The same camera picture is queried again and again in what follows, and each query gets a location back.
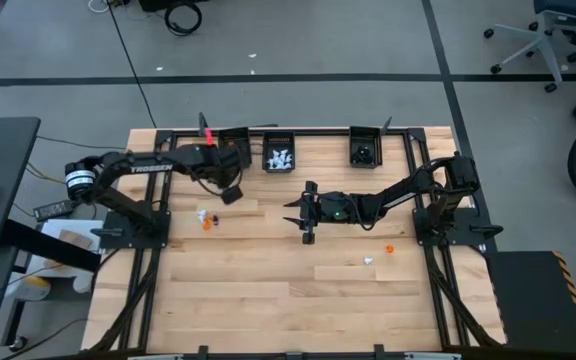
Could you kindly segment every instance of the white container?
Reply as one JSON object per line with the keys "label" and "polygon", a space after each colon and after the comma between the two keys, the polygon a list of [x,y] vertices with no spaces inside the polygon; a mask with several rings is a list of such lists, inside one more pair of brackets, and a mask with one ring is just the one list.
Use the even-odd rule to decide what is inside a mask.
{"label": "white container", "polygon": [[[19,279],[21,274],[13,273],[10,281]],[[10,284],[6,289],[6,296],[25,301],[39,301],[50,293],[50,283],[38,276],[28,276]]]}

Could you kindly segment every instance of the concrete floor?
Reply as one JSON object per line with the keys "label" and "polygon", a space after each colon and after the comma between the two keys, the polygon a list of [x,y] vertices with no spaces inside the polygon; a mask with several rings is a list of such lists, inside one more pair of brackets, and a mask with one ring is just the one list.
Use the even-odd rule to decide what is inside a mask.
{"label": "concrete floor", "polygon": [[[0,14],[0,78],[132,76],[110,15],[94,14],[86,3],[9,1]],[[430,3],[453,74],[488,74],[491,65],[522,45],[503,36],[484,40],[486,27],[524,28],[534,21],[532,3],[525,0]],[[139,76],[249,75],[251,70],[258,75],[439,74],[422,0],[311,0],[299,5],[211,0],[200,7],[204,23],[186,38],[170,35],[163,20],[146,17],[136,1],[116,10]],[[560,55],[565,64],[566,53]],[[576,66],[569,67],[568,72],[576,72]],[[517,60],[504,73],[548,71],[535,56]],[[576,192],[566,174],[576,136],[570,116],[576,82],[553,94],[544,93],[543,85],[454,86],[492,220],[506,229],[497,237],[499,248],[558,250],[576,283]],[[389,116],[395,126],[453,125],[440,81],[149,84],[144,91],[161,127],[194,127],[199,111],[212,126],[380,125]],[[124,145],[131,128],[151,126],[135,85],[0,87],[0,116],[37,116],[42,135],[109,146]],[[31,161],[60,176],[64,163],[97,153],[37,140]],[[31,209],[65,197],[62,186],[26,176],[16,203]],[[92,209],[79,209],[76,215],[89,218]],[[102,216],[100,209],[97,217]],[[14,209],[11,218],[33,223]],[[31,305],[21,326],[31,340],[85,317],[88,310],[85,298]],[[20,359],[72,354],[82,331],[78,324]],[[0,348],[0,358],[6,354]]]}

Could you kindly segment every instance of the desk leg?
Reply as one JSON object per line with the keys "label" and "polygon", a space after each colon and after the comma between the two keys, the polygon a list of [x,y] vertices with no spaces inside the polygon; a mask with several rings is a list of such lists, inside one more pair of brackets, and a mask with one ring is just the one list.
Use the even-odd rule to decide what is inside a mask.
{"label": "desk leg", "polygon": [[13,220],[6,220],[0,245],[15,246],[31,254],[54,260],[66,266],[95,272],[101,255],[57,240]]}
{"label": "desk leg", "polygon": [[4,334],[1,337],[1,346],[8,346],[15,344],[17,339],[17,330],[19,329],[19,324],[21,323],[21,315],[24,312],[24,306],[26,301],[15,299],[12,304],[12,310],[8,315],[8,320],[6,321],[6,328]]}

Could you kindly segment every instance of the black floor stripe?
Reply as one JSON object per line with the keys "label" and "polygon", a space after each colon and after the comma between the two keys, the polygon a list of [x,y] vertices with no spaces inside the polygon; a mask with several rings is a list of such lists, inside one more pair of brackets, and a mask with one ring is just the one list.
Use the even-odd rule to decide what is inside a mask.
{"label": "black floor stripe", "polygon": [[[564,81],[576,81],[576,74],[566,74]],[[548,74],[269,74],[269,75],[198,75],[144,76],[142,84],[228,84],[228,83],[289,83],[289,82],[552,82]],[[0,78],[0,86],[66,86],[66,85],[133,85],[127,77],[81,78]]]}
{"label": "black floor stripe", "polygon": [[[450,113],[452,114],[452,120],[457,135],[457,141],[459,142],[459,148],[462,154],[474,158],[472,147],[470,146],[470,140],[468,139],[468,133],[466,132],[466,124],[464,123],[464,118],[461,113],[461,107],[459,107],[459,100],[457,99],[457,92],[455,91],[453,77],[450,75],[450,68],[448,67],[448,60],[446,59],[446,53],[444,52],[444,45],[441,42],[441,35],[439,34],[439,27],[437,26],[435,12],[432,9],[430,0],[422,0],[421,3],[424,8],[424,14],[426,15],[426,21],[428,22],[432,45],[435,48],[435,55],[437,56],[437,63],[439,65],[439,71],[441,72],[441,79],[444,84],[444,90],[446,91],[448,107],[450,108]],[[490,215],[488,213],[488,207],[486,206],[486,200],[484,199],[483,192],[479,190],[474,194],[473,197],[481,217],[490,221]],[[487,251],[497,250],[497,244],[492,238],[489,239],[485,245]]]}
{"label": "black floor stripe", "polygon": [[[143,84],[227,84],[274,82],[352,82],[352,81],[408,81],[439,82],[439,74],[274,74],[274,75],[206,75],[206,76],[145,76]],[[0,86],[57,86],[57,85],[126,85],[136,84],[130,77],[89,78],[1,78]]]}
{"label": "black floor stripe", "polygon": [[[563,74],[564,81],[576,81],[576,74]],[[451,74],[453,82],[543,82],[551,83],[550,74]]]}

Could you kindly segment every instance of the small orange toy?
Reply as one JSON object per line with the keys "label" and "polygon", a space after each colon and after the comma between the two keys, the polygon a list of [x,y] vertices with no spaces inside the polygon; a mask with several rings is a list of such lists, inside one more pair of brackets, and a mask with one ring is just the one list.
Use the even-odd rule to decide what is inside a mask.
{"label": "small orange toy", "polygon": [[208,230],[210,230],[211,227],[212,227],[212,220],[209,217],[205,218],[203,229],[205,231],[208,231]]}

